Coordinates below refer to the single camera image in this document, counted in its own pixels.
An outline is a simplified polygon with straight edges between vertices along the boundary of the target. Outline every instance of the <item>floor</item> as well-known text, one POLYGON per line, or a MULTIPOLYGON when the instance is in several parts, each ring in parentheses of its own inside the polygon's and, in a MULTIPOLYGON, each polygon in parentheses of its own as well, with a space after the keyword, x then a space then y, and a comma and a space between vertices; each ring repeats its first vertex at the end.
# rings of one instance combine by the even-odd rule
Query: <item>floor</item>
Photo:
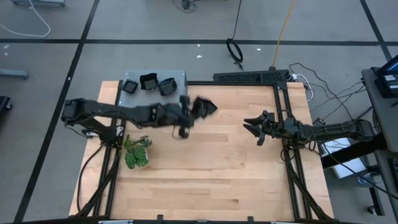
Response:
MULTIPOLYGON (((244 40, 239 46, 245 70, 267 70, 271 65, 290 3, 242 1, 235 39, 244 40)), ((96 99, 103 80, 120 80, 127 69, 182 69, 189 80, 212 80, 214 73, 239 71, 224 44, 234 33, 239 0, 201 0, 197 6, 194 13, 185 14, 171 1, 67 0, 64 8, 36 7, 52 28, 48 40, 26 39, 0 29, 0 68, 30 73, 28 80, 0 78, 0 95, 10 96, 14 103, 0 129, 0 223, 14 221, 39 152, 47 156, 23 220, 67 216, 85 139, 56 122, 59 114, 54 112, 59 112, 56 106, 62 105, 65 94, 96 99)), ((276 67, 300 62, 314 69, 334 92, 349 88, 359 81, 362 69, 383 65, 398 54, 398 24, 393 16, 397 7, 396 0, 296 0, 276 67)), ((28 34, 47 31, 31 9, 9 1, 0 2, 0 23, 28 34)), ((310 83, 323 85, 312 72, 298 65, 292 69, 310 83)), ((313 88, 310 108, 327 100, 322 89, 313 88)), ((330 101, 311 116, 324 118, 339 105, 330 101)), ((353 117, 361 114, 370 106, 367 93, 353 95, 346 106, 353 117)), ((325 121, 347 119, 340 108, 325 121)), ((368 189, 341 184, 330 170, 325 174, 336 218, 394 222, 385 195, 381 193, 386 216, 368 214, 368 189)))

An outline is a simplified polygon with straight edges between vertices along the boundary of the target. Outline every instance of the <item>perforated metal plate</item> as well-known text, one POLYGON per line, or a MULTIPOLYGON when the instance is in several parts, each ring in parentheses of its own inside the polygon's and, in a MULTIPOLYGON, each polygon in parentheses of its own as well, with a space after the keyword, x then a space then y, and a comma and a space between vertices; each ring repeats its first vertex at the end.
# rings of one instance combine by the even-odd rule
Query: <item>perforated metal plate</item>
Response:
POLYGON ((135 106, 147 106, 154 103, 179 103, 180 95, 187 94, 185 70, 127 70, 124 82, 127 79, 137 82, 138 87, 133 94, 122 91, 120 94, 119 106, 132 108, 135 106), (161 96, 158 88, 149 91, 141 90, 139 77, 150 73, 156 73, 159 82, 167 78, 174 78, 177 83, 177 91, 169 96, 161 96))

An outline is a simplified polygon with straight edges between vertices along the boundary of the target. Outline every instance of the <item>yellow cable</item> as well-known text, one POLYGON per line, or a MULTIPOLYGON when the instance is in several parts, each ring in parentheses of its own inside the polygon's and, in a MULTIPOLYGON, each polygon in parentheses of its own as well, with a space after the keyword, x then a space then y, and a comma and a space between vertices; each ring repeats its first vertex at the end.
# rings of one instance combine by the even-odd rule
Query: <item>yellow cable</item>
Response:
POLYGON ((282 30, 280 31, 279 34, 279 39, 278 39, 278 43, 276 45, 276 50, 275 50, 275 57, 274 57, 274 62, 272 63, 272 66, 275 67, 275 63, 276 63, 276 58, 278 57, 278 50, 279 50, 279 44, 280 44, 280 40, 282 39, 282 34, 284 33, 285 27, 286 27, 286 23, 289 20, 289 17, 293 11, 293 7, 295 4, 296 0, 292 0, 292 4, 290 5, 290 9, 289 9, 289 13, 287 13, 285 22, 284 22, 284 26, 282 27, 282 30))

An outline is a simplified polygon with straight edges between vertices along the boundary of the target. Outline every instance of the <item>black floor stripe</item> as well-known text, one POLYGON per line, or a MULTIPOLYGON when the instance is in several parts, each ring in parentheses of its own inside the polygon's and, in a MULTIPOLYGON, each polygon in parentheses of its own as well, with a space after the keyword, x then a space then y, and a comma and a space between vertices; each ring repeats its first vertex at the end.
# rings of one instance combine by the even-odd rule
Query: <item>black floor stripe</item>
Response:
MULTIPOLYGON (((234 40, 243 45, 276 45, 277 40, 234 40)), ((226 40, 116 40, 88 39, 86 44, 225 44, 226 40)), ((281 45, 314 45, 314 46, 378 46, 377 41, 315 41, 315 40, 282 40, 281 45)))
POLYGON ((40 148, 39 155, 37 156, 37 160, 36 160, 35 166, 33 168, 32 174, 30 175, 30 179, 29 179, 27 187, 25 189, 24 196, 22 197, 21 203, 19 204, 19 208, 16 213, 14 223, 22 222, 24 219, 27 207, 30 202, 30 198, 32 197, 34 188, 37 183, 37 179, 39 178, 39 174, 42 169, 42 166, 43 166, 43 163, 45 160, 45 156, 47 155, 47 151, 49 150, 50 142, 51 142, 52 136, 54 134, 55 127, 57 126, 57 122, 58 122, 58 119, 59 119, 59 116, 61 114, 61 110, 63 107, 63 102, 65 101, 65 98, 67 97, 68 89, 69 89, 70 83, 72 81, 73 74, 75 73, 76 66, 78 64, 78 61, 79 61, 79 58, 81 55, 81 51, 83 50, 84 40, 87 38, 88 31, 90 29, 91 23, 93 22, 93 18, 94 18, 96 9, 98 7, 99 1, 100 0, 94 0, 93 6, 91 7, 90 14, 87 18, 86 26, 81 35, 81 39, 80 39, 80 42, 76 49, 75 56, 73 57, 72 64, 70 65, 68 75, 65 79, 65 83, 63 84, 61 94, 59 96, 57 105, 55 107, 54 114, 51 117, 51 122, 50 122, 49 128, 48 128, 47 132, 45 133, 43 144, 42 144, 42 147, 40 148))
MULTIPOLYGON (((0 39, 10 44, 79 44, 80 39, 0 39)), ((243 45, 276 45, 277 40, 235 40, 243 45)), ((226 40, 118 40, 86 39, 85 44, 225 44, 226 40)), ((281 45, 304 46, 398 46, 398 42, 380 41, 331 41, 331 40, 282 40, 281 45)))
POLYGON ((365 11, 366 17, 368 18, 369 23, 371 24, 371 27, 372 27, 373 32, 374 32, 374 35, 376 35, 377 41, 379 43, 381 43, 381 50, 383 51, 383 54, 384 54, 386 60, 390 61, 391 58, 392 58, 391 54, 390 54, 390 51, 388 51, 387 45, 384 44, 384 39, 383 39, 383 37, 382 37, 382 35, 380 33, 379 28, 376 25, 376 21, 374 21, 374 18, 372 16, 372 13, 371 13, 371 11, 369 9, 368 4, 366 3, 365 0, 360 0, 360 2, 361 2, 361 5, 363 7, 363 10, 365 11))
POLYGON ((0 39, 5 44, 79 44, 80 39, 0 39))

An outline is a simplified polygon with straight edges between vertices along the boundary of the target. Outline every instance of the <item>black cable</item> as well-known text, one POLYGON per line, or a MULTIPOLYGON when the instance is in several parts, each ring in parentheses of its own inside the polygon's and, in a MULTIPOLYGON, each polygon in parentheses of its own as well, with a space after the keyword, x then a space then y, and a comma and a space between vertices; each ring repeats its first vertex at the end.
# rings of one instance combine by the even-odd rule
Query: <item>black cable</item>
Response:
MULTIPOLYGON (((316 144, 316 143, 317 143, 317 134, 315 134, 313 131, 312 131, 312 138, 310 138, 310 141, 314 141, 315 144, 316 144)), ((351 171, 354 175, 357 175, 358 177, 362 178, 363 180, 365 180, 366 182, 368 182, 369 184, 371 184, 373 187, 379 189, 380 191, 384 192, 385 194, 388 194, 388 196, 391 196, 391 197, 393 197, 393 198, 395 198, 395 199, 398 200, 398 197, 397 197, 396 195, 393 195, 393 194, 391 194, 390 192, 388 192, 388 191, 382 189, 381 187, 377 186, 374 182, 372 182, 372 181, 370 181, 369 179, 363 177, 362 175, 360 175, 360 174, 358 174, 357 172, 355 172, 355 171, 353 171, 352 169, 350 169, 348 166, 346 166, 346 165, 344 165, 343 163, 341 163, 340 161, 338 161, 338 160, 329 152, 329 150, 327 149, 326 146, 325 146, 325 150, 327 151, 327 153, 329 154, 329 156, 330 156, 337 164, 342 165, 343 167, 345 167, 345 168, 347 168, 349 171, 351 171)))
POLYGON ((83 167, 81 168, 78 183, 77 183, 77 196, 76 196, 76 204, 77 204, 77 210, 81 212, 80 209, 80 189, 81 189, 81 177, 83 176, 83 171, 85 170, 88 162, 94 158, 95 155, 97 155, 100 150, 104 147, 104 144, 100 145, 100 147, 87 159, 87 161, 84 163, 83 167))
POLYGON ((280 115, 281 115, 280 117, 281 117, 281 119, 284 118, 284 117, 283 117, 283 112, 286 112, 286 113, 288 113, 289 115, 291 115, 295 122, 297 121, 297 119, 296 119, 296 117, 293 115, 293 113, 290 112, 290 111, 288 111, 288 110, 281 110, 281 111, 280 111, 280 115))
POLYGON ((239 68, 241 70, 243 70, 243 66, 241 65, 243 62, 243 54, 241 49, 239 48, 239 46, 237 45, 237 43, 235 43, 234 38, 235 38, 235 33, 236 33, 236 27, 238 26, 238 19, 239 19, 239 13, 241 11, 241 4, 242 4, 242 0, 239 1, 239 7, 238 7, 238 14, 236 15, 236 21, 235 21, 235 28, 234 28, 234 35, 232 36, 232 39, 228 38, 226 39, 226 46, 228 48, 229 54, 231 55, 231 57, 233 58, 233 60, 235 61, 234 64, 238 65, 239 68), (231 49, 231 44, 234 45, 236 51, 239 54, 239 58, 234 54, 234 52, 231 49))
MULTIPOLYGON (((343 91, 337 93, 336 96, 342 94, 342 93, 345 92, 345 91, 348 91, 348 90, 352 89, 354 86, 360 84, 361 82, 362 82, 362 81, 357 82, 357 83, 355 83, 354 85, 352 85, 351 87, 349 87, 349 88, 347 88, 347 89, 345 89, 345 90, 343 90, 343 91)), ((327 97, 328 99, 331 99, 331 100, 335 99, 334 96, 330 97, 330 96, 328 95, 328 93, 326 92, 326 90, 325 90, 325 88, 324 88, 323 86, 317 85, 317 84, 314 84, 314 83, 308 83, 308 84, 310 84, 311 86, 317 86, 317 87, 321 88, 321 89, 325 92, 325 95, 326 95, 326 97, 327 97)))
MULTIPOLYGON (((301 125, 301 127, 307 128, 308 130, 311 131, 312 136, 313 136, 315 142, 314 142, 314 144, 313 144, 312 149, 310 149, 310 151, 315 151, 315 149, 316 149, 316 147, 317 147, 317 144, 316 144, 316 142, 317 142, 317 136, 315 135, 315 133, 313 132, 313 130, 312 130, 310 127, 307 127, 307 126, 305 126, 305 125, 301 125)), ((308 143, 308 147, 311 148, 311 141, 308 143)))
POLYGON ((177 9, 184 13, 193 13, 198 8, 196 5, 196 0, 180 0, 182 8, 176 5, 175 0, 172 0, 172 3, 177 9))
MULTIPOLYGON (((347 94, 347 95, 339 96, 338 98, 343 98, 343 97, 346 97, 346 96, 351 96, 351 95, 353 95, 353 94, 357 94, 357 93, 361 93, 361 92, 363 92, 363 91, 366 91, 366 90, 362 90, 363 87, 364 87, 364 86, 362 86, 360 89, 356 90, 354 93, 350 93, 350 94, 347 94)), ((324 105, 325 103, 327 103, 327 102, 329 102, 329 101, 331 101, 331 100, 334 100, 334 99, 335 99, 335 98, 333 97, 332 99, 326 100, 326 101, 323 102, 322 104, 320 104, 320 105, 318 105, 318 106, 312 108, 312 109, 310 110, 310 112, 313 111, 313 110, 315 110, 315 109, 317 109, 318 107, 324 105)))
POLYGON ((78 131, 76 131, 76 130, 74 130, 70 125, 65 125, 65 127, 67 128, 67 129, 69 129, 69 130, 72 130, 74 133, 76 133, 77 135, 79 135, 79 136, 82 136, 82 137, 84 137, 84 138, 87 138, 88 139, 88 137, 87 136, 85 136, 84 134, 82 134, 82 133, 79 133, 78 131))
POLYGON ((324 121, 325 119, 327 119, 330 115, 332 115, 334 112, 336 112, 338 110, 338 108, 340 108, 340 106, 344 105, 345 102, 347 102, 348 99, 350 99, 352 97, 352 95, 350 95, 345 101, 341 102, 341 104, 332 112, 330 112, 326 117, 324 117, 322 119, 322 121, 324 121))
POLYGON ((344 165, 343 163, 341 163, 340 161, 338 161, 334 156, 331 155, 331 153, 329 152, 329 150, 326 148, 325 146, 325 150, 329 153, 329 156, 331 157, 331 159, 333 159, 336 163, 338 163, 339 165, 342 165, 343 167, 347 168, 349 171, 351 171, 354 175, 358 176, 359 178, 364 179, 366 182, 368 182, 369 184, 371 184, 373 187, 379 189, 381 192, 384 192, 385 194, 387 194, 390 197, 393 197, 395 199, 398 200, 398 196, 393 195, 390 191, 384 190, 381 187, 377 186, 373 181, 370 181, 369 179, 365 178, 364 176, 358 174, 357 172, 353 171, 352 169, 350 169, 348 166, 344 165))
MULTIPOLYGON (((289 161, 291 161, 291 160, 294 159, 294 157, 296 156, 296 153, 295 153, 295 151, 293 150, 293 156, 290 157, 289 150, 292 150, 292 149, 287 149, 287 154, 289 155, 289 161)), ((284 151, 285 151, 285 149, 282 149, 282 150, 280 151, 280 158, 282 159, 282 161, 285 162, 285 159, 284 159, 283 156, 282 156, 284 151)))
POLYGON ((335 97, 337 98, 337 100, 340 101, 340 103, 344 106, 344 108, 346 109, 346 111, 347 111, 347 113, 348 113, 348 116, 350 116, 350 118, 353 119, 353 117, 352 117, 351 114, 349 113, 348 108, 346 107, 346 105, 344 105, 344 103, 341 102, 341 100, 330 90, 330 88, 329 88, 329 86, 328 86, 328 83, 327 83, 326 81, 324 81, 323 79, 321 79, 313 69, 307 68, 306 66, 302 65, 300 62, 296 62, 296 63, 293 63, 293 64, 290 64, 290 65, 289 65, 289 68, 290 68, 290 70, 291 70, 293 73, 295 73, 295 72, 293 71, 293 69, 292 69, 292 66, 293 66, 293 65, 300 65, 300 66, 303 67, 304 69, 307 69, 307 70, 313 72, 314 75, 316 76, 316 78, 319 79, 321 82, 323 82, 323 83, 325 84, 326 89, 327 89, 331 94, 333 94, 333 96, 335 96, 335 97))
POLYGON ((374 109, 372 113, 372 120, 373 120, 374 129, 377 131, 377 133, 381 133, 379 120, 377 120, 376 112, 374 112, 374 109))
MULTIPOLYGON (((175 130, 175 125, 173 126, 173 131, 172 131, 172 137, 175 139, 175 140, 181 140, 181 139, 183 139, 183 138, 181 138, 181 137, 175 137, 175 135, 174 135, 174 130, 175 130)), ((191 129, 190 128, 188 128, 188 135, 190 135, 190 133, 191 133, 191 129)))

